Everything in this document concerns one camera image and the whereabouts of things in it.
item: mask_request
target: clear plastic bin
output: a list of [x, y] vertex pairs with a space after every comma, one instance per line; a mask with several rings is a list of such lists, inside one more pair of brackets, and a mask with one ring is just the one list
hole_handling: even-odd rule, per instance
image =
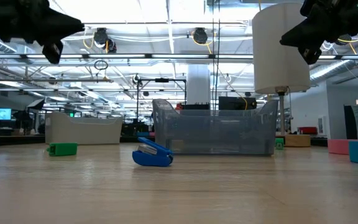
[[176, 111], [153, 100], [155, 142], [175, 154], [274, 153], [278, 101], [247, 111]]

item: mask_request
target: pink object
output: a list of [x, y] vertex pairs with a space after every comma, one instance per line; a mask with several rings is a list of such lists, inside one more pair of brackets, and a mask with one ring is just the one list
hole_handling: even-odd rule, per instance
[[328, 152], [349, 155], [349, 141], [353, 139], [328, 139]]

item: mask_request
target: green object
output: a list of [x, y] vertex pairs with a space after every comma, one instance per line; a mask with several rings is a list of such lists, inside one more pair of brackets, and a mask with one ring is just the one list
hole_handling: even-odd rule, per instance
[[277, 150], [284, 150], [284, 138], [276, 138], [275, 145]]
[[77, 143], [50, 143], [49, 156], [73, 156], [77, 154]]

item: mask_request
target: blue container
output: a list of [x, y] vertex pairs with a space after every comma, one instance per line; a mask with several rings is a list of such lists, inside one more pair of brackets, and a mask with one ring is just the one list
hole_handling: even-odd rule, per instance
[[349, 141], [349, 157], [352, 162], [358, 162], [358, 141]]

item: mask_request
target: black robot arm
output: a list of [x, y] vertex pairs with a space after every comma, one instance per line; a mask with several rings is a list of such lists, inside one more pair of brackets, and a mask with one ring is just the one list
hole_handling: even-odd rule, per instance
[[0, 0], [0, 39], [37, 41], [50, 63], [60, 61], [61, 40], [83, 29], [80, 20], [50, 9], [48, 0]]
[[342, 35], [358, 34], [358, 0], [306, 0], [301, 8], [306, 19], [282, 36], [282, 45], [298, 47], [308, 64], [321, 55], [326, 40], [336, 42]]

